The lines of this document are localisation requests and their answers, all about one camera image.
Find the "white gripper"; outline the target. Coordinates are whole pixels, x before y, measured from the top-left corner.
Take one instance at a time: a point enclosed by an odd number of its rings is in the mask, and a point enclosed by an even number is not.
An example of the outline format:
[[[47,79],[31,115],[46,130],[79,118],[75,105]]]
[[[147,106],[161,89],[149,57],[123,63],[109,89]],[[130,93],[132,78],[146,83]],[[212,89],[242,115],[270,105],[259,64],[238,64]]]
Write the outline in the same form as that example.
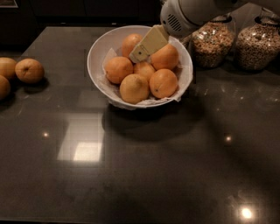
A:
[[[187,18],[180,0],[166,0],[161,9],[160,21],[161,25],[154,25],[129,54],[134,63],[147,60],[153,53],[166,46],[169,35],[183,38],[200,28]]]

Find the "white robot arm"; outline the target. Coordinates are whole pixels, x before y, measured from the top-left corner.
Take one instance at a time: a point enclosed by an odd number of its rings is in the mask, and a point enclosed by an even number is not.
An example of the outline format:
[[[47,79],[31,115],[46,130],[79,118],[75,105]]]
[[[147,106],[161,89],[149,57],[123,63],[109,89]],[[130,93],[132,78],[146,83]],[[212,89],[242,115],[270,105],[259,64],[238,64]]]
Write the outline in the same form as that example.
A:
[[[252,3],[280,14],[280,0],[166,0],[161,25],[154,25],[134,47],[129,58],[138,63],[168,44],[169,37],[184,38],[210,20]]]

